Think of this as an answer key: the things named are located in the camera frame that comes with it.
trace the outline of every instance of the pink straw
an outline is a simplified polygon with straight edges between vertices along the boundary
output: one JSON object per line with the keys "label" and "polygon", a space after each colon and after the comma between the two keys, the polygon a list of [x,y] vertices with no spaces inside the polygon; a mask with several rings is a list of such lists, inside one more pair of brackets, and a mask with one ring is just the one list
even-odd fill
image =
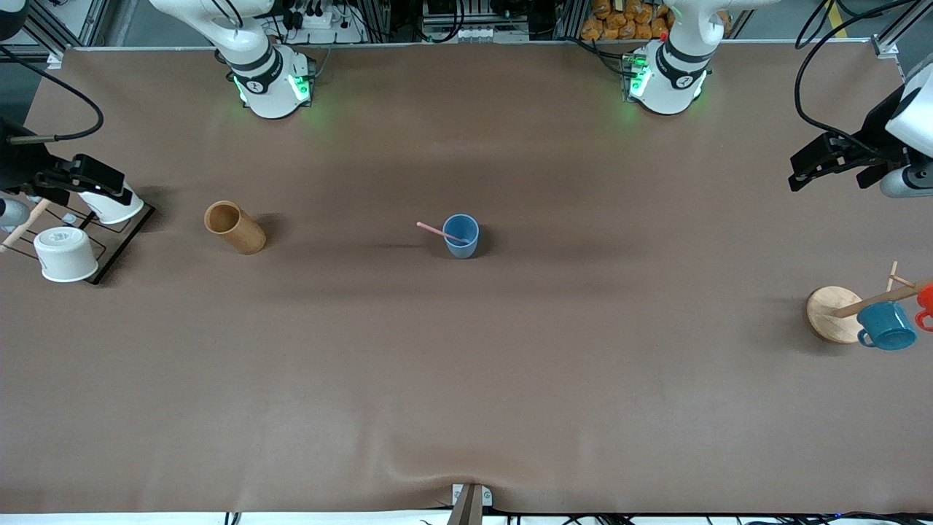
{"label": "pink straw", "polygon": [[463,244],[463,245],[469,244],[467,241],[463,239],[458,239],[451,234],[445,234],[441,230],[437,228],[432,228],[431,226],[428,226],[427,224],[424,224],[423,222],[415,222],[414,225],[423,230],[427,230],[428,232],[432,234],[437,234],[437,235],[440,235],[441,237],[447,237],[448,239],[451,239],[452,241],[457,241],[460,244]]}

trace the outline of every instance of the wooden cup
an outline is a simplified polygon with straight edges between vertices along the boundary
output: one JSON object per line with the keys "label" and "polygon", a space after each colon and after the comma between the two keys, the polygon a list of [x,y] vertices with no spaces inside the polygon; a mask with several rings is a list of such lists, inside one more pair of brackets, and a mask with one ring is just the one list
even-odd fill
{"label": "wooden cup", "polygon": [[207,208],[204,212],[204,227],[243,255],[252,255],[266,246],[266,233],[262,228],[230,201],[217,201]]}

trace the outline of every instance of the blue mug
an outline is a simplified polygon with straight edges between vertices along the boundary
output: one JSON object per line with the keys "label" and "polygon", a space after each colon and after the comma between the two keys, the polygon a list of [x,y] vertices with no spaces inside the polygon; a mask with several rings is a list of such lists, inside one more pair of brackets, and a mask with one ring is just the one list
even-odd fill
{"label": "blue mug", "polygon": [[451,251],[453,257],[468,259],[476,251],[477,241],[480,240],[480,225],[476,222],[476,219],[466,213],[451,215],[444,221],[443,231],[447,235],[453,235],[466,241],[466,244],[463,244],[444,237],[447,242],[447,249]]}
{"label": "blue mug", "polygon": [[868,305],[858,312],[856,319],[865,327],[858,333],[858,342],[866,347],[903,350],[917,340],[911,319],[897,303],[885,301]]}

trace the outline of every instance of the wooden stick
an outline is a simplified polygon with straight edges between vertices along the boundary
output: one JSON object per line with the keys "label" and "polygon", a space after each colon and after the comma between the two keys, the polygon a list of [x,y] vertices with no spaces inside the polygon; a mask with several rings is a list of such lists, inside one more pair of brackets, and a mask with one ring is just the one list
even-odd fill
{"label": "wooden stick", "polygon": [[13,230],[13,232],[4,239],[3,244],[0,244],[0,253],[7,251],[7,248],[13,248],[13,243],[20,240],[20,237],[22,237],[22,235],[26,233],[26,230],[33,225],[33,222],[42,215],[42,212],[46,211],[46,208],[48,208],[50,204],[52,204],[52,202],[48,199],[39,201],[39,204],[35,205],[33,210],[29,212],[29,219],[17,226],[16,230]]}
{"label": "wooden stick", "polygon": [[900,277],[898,277],[898,276],[896,276],[896,275],[894,275],[894,274],[891,274],[891,275],[888,276],[888,277],[890,277],[889,280],[897,281],[897,282],[899,282],[900,284],[902,284],[902,285],[904,285],[904,286],[909,286],[909,287],[911,287],[911,288],[916,288],[916,287],[917,287],[917,285],[913,284],[913,283],[910,282],[909,280],[907,280],[907,279],[902,279],[902,278],[900,278]]}
{"label": "wooden stick", "polygon": [[891,271],[888,272],[889,277],[888,277],[888,280],[887,280],[887,291],[891,291],[891,288],[894,287],[894,278],[893,278],[893,276],[894,276],[897,272],[898,272],[898,262],[897,262],[897,261],[894,261],[894,262],[891,264]]}
{"label": "wooden stick", "polygon": [[905,286],[904,288],[898,288],[896,290],[880,293],[874,297],[869,297],[868,299],[855,303],[854,305],[844,306],[838,310],[833,310],[832,317],[845,319],[847,317],[854,316],[858,312],[862,311],[862,308],[868,305],[883,303],[884,301],[902,301],[908,297],[913,297],[914,295],[920,293],[920,290],[929,284],[933,284],[933,279],[917,281],[913,283],[912,287]]}

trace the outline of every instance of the table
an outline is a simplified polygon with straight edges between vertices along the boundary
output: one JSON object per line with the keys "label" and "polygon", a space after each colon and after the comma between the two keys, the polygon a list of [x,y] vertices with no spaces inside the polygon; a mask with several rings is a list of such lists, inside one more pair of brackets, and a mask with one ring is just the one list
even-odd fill
{"label": "table", "polygon": [[[69,52],[106,123],[52,149],[160,214],[98,288],[4,259],[0,507],[414,508],[476,481],[522,512],[928,511],[929,336],[832,347],[802,308],[895,259],[933,275],[930,201],[787,189],[819,133],[802,57],[724,45],[661,117],[575,46],[340,49],[312,108],[263,121],[210,52]],[[854,130],[898,83],[830,44],[803,96]],[[28,125],[91,117],[44,81]],[[204,230],[221,199],[265,251]],[[478,259],[414,227],[456,212]]]}

